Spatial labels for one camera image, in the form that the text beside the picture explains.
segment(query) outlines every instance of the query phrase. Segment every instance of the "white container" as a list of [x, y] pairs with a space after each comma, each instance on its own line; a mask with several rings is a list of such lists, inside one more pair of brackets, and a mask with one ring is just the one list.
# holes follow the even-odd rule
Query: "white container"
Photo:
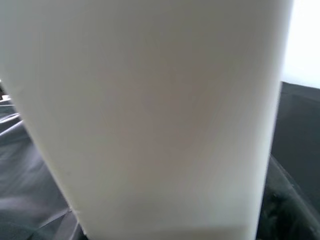
[[255, 238], [291, 4], [1, 1], [0, 78], [91, 240]]

